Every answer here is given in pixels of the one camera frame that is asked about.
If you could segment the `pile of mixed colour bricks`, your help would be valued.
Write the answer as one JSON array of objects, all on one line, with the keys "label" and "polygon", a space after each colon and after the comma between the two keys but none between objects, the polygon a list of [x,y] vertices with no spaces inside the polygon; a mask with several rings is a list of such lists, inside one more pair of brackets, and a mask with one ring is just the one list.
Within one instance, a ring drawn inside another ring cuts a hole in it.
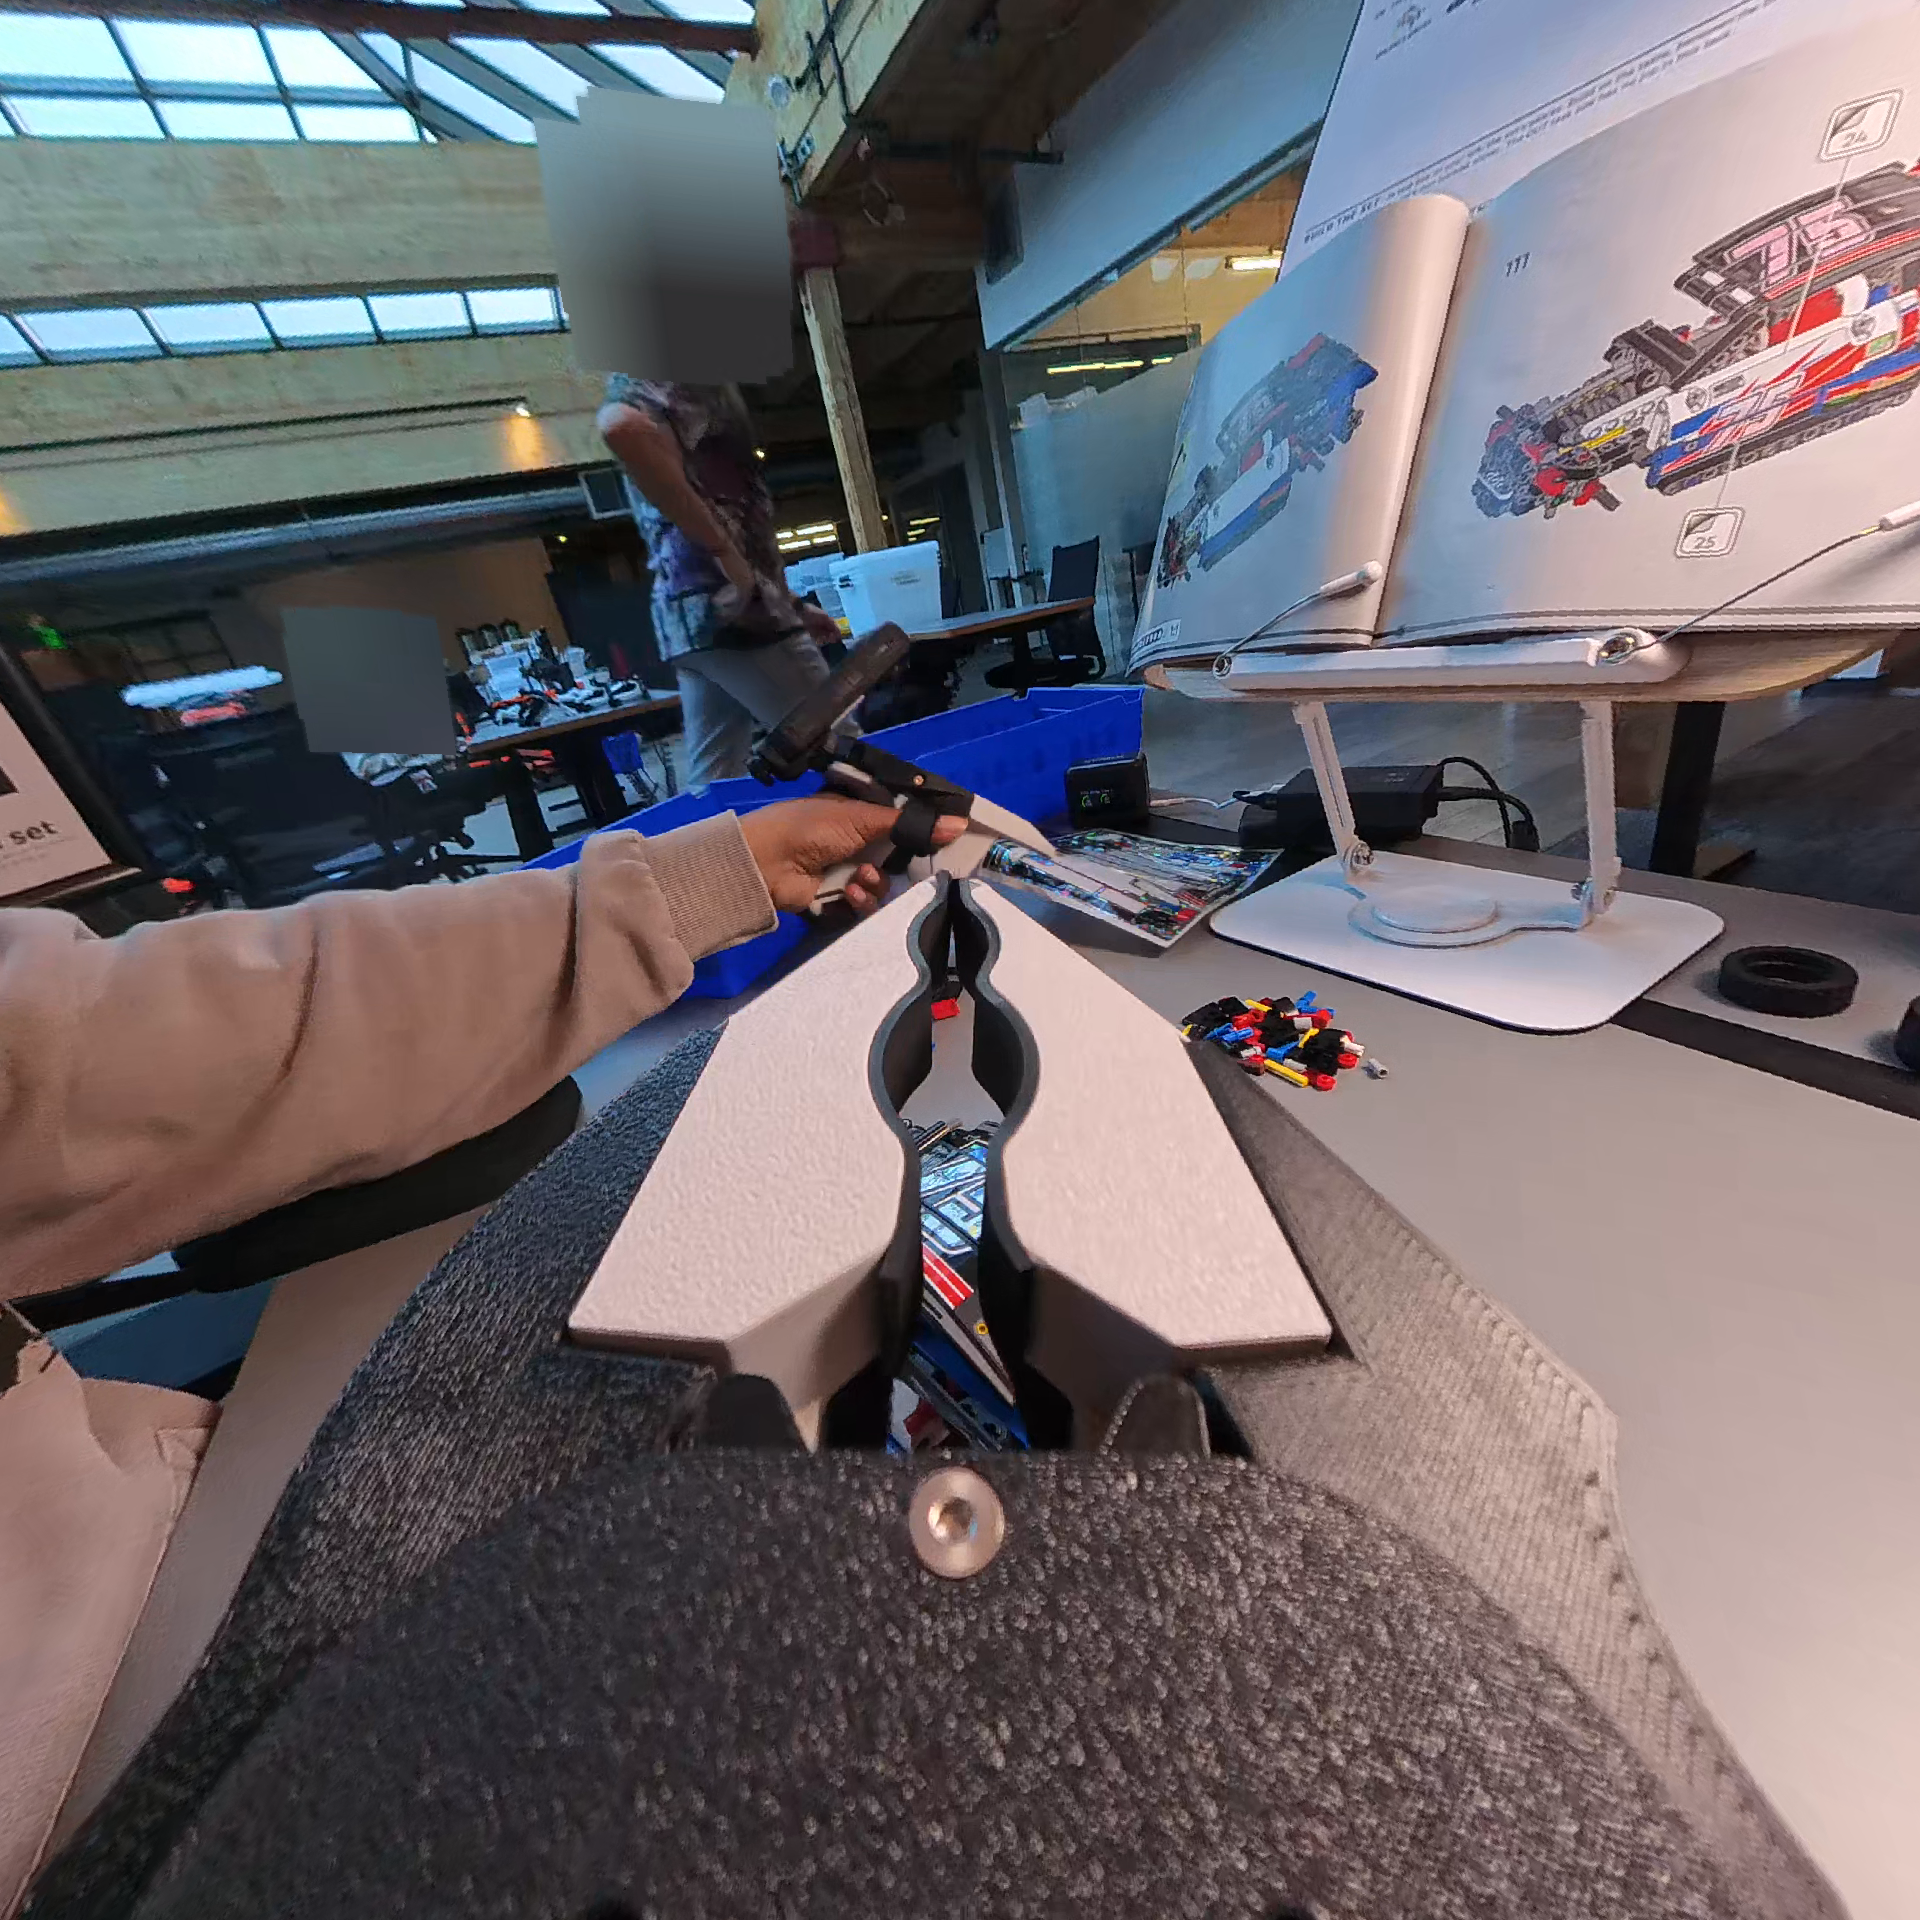
[{"label": "pile of mixed colour bricks", "polygon": [[1313,992],[1292,1000],[1221,997],[1188,1011],[1183,1041],[1213,1048],[1252,1077],[1330,1092],[1348,1072],[1381,1081],[1382,1060]]}]

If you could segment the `person's left forearm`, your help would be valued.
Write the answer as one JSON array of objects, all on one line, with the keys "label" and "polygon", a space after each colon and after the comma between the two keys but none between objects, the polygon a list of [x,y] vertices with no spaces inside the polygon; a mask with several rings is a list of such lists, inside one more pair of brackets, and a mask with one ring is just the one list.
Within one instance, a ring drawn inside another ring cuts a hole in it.
[{"label": "person's left forearm", "polygon": [[562,870],[1,939],[1,1280],[34,1297],[524,1112],[775,925],[722,813]]}]

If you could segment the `framed marker sign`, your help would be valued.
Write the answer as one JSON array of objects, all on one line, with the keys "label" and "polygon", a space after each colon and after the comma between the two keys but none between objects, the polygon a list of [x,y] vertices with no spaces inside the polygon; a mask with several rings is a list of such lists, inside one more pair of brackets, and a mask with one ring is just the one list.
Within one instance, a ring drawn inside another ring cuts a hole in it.
[{"label": "framed marker sign", "polygon": [[1,650],[1,905],[47,905],[121,873],[18,660]]}]

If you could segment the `white book stand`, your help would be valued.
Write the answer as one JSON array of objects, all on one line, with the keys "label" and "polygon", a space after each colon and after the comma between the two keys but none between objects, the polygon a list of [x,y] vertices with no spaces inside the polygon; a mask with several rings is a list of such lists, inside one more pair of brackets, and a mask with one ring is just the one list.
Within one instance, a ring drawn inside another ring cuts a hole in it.
[{"label": "white book stand", "polygon": [[[1596,1028],[1678,972],[1721,934],[1710,908],[1678,900],[1617,905],[1614,706],[1661,686],[1689,664],[1682,638],[1703,616],[1666,630],[1596,630],[1396,648],[1218,650],[1208,681],[1161,670],[1190,697],[1279,697],[1302,734],[1324,804],[1330,857],[1221,905],[1212,930],[1247,948],[1537,1035]],[[1462,699],[1488,670],[1495,691],[1577,702],[1588,829],[1582,880],[1519,870],[1450,870],[1370,849],[1338,769],[1328,709],[1404,699]]]}]

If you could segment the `lego race car model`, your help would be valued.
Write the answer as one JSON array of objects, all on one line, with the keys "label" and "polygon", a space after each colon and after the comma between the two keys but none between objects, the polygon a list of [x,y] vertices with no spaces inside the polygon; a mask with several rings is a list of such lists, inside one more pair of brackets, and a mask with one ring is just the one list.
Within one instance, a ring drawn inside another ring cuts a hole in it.
[{"label": "lego race car model", "polygon": [[974,1005],[949,992],[932,1009],[927,1078],[903,1106],[921,1153],[921,1308],[894,1380],[895,1457],[1021,1452],[1025,1420],[981,1298],[984,1174],[1001,1112],[970,1067]]}]

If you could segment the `lego instruction booklet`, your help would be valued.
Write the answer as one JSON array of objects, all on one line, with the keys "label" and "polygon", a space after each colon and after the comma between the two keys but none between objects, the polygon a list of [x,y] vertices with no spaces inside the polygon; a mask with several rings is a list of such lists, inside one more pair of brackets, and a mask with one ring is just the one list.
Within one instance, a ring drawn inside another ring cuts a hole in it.
[{"label": "lego instruction booklet", "polygon": [[1916,626],[1916,5],[1362,13],[1132,668]]}]

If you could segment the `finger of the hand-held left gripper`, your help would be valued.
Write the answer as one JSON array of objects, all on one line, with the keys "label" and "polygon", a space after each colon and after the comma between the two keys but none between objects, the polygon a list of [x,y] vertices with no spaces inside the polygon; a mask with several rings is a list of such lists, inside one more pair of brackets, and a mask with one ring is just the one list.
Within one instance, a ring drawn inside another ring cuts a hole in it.
[{"label": "finger of the hand-held left gripper", "polygon": [[895,826],[850,862],[822,875],[822,889],[845,889],[866,867],[903,882],[974,875],[986,853],[1006,844],[1050,854],[1039,828],[912,761],[825,761],[825,786],[850,801],[894,804]]}]

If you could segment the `black power adapter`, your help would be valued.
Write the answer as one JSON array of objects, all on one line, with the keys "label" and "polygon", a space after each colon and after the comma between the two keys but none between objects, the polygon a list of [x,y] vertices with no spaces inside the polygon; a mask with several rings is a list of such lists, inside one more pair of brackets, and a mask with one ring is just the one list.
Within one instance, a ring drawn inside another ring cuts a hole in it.
[{"label": "black power adapter", "polygon": [[[1394,849],[1423,836],[1440,809],[1445,773],[1440,763],[1386,763],[1350,769],[1343,774],[1353,826],[1370,849]],[[1312,773],[1301,773],[1273,788],[1269,804],[1276,849],[1333,850],[1328,817]]]}]

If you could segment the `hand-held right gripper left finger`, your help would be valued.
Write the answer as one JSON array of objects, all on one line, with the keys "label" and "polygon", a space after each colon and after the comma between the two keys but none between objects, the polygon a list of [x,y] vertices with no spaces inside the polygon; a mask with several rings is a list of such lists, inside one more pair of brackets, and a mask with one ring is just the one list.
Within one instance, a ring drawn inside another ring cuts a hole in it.
[{"label": "hand-held right gripper left finger", "polygon": [[885,1449],[921,1312],[927,989],[949,880],[921,880],[726,1020],[566,1338],[758,1376],[817,1442]]}]

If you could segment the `person's left hand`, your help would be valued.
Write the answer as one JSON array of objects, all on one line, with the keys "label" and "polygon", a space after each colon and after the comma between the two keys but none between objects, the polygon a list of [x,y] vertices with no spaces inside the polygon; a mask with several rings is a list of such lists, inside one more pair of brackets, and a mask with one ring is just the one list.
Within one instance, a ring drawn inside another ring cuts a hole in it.
[{"label": "person's left hand", "polygon": [[839,900],[854,915],[871,915],[894,882],[862,854],[874,845],[890,845],[897,813],[900,806],[822,790],[757,806],[737,819],[737,828],[777,913],[808,913],[822,880],[847,868],[839,882]]}]

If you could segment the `holographic sticker sheet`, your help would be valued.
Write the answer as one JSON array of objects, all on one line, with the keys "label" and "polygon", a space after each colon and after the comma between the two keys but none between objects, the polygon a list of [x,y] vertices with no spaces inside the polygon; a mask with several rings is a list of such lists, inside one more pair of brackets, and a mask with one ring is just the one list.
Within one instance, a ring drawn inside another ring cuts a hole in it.
[{"label": "holographic sticker sheet", "polygon": [[1001,836],[976,875],[1162,950],[1252,889],[1273,865],[1269,853],[1092,828],[1058,834],[1048,850]]}]

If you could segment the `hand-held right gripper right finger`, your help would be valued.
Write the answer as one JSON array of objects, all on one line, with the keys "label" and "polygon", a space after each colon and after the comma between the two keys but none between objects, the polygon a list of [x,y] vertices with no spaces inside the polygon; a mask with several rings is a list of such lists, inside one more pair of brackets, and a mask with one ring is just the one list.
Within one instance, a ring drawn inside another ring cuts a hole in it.
[{"label": "hand-held right gripper right finger", "polygon": [[978,1284],[1031,1442],[1085,1448],[1152,1376],[1326,1357],[1328,1310],[1182,1034],[974,880],[959,978],[999,1109]]}]

